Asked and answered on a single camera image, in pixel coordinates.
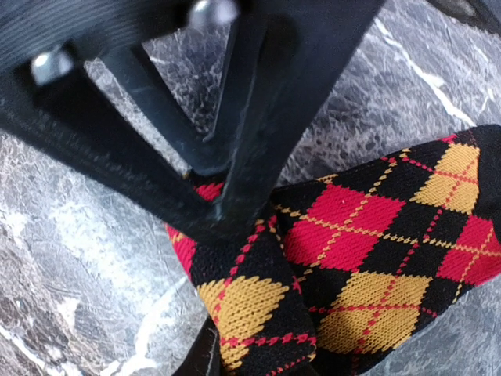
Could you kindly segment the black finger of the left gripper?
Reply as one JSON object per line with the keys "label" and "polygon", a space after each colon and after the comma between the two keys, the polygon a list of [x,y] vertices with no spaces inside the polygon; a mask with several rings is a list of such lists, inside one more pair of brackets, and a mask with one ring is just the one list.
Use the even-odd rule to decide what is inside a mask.
{"label": "black finger of the left gripper", "polygon": [[255,1],[268,30],[222,195],[205,224],[249,233],[305,129],[379,13],[381,1]]}
{"label": "black finger of the left gripper", "polygon": [[[214,130],[199,133],[141,46],[108,52],[106,67],[153,127],[198,175],[227,171],[235,115],[226,100]],[[233,237],[219,202],[207,202],[120,114],[71,46],[1,51],[2,127],[24,142],[123,194],[195,240]]]}

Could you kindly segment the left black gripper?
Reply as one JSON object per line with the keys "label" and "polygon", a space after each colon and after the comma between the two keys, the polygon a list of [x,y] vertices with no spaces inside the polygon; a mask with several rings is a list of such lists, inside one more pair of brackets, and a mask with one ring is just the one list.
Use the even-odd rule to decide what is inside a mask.
{"label": "left black gripper", "polygon": [[[3,1],[1,69],[70,44],[83,59],[171,34],[187,24],[191,1]],[[239,1],[243,15],[278,16],[345,31],[369,23],[381,1]]]}

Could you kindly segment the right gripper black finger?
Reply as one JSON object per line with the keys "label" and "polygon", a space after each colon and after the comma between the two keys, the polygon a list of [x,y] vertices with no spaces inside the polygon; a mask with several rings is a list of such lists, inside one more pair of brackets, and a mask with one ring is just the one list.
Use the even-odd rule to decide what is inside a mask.
{"label": "right gripper black finger", "polygon": [[178,368],[178,376],[219,376],[221,355],[219,335],[212,320],[206,320],[186,358]]}

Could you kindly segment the argyle black red orange sock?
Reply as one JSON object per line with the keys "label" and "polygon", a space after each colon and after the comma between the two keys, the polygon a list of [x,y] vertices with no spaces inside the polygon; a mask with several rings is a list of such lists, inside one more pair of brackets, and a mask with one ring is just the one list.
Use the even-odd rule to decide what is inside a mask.
{"label": "argyle black red orange sock", "polygon": [[358,375],[500,273],[500,127],[276,189],[242,241],[168,227],[217,375]]}

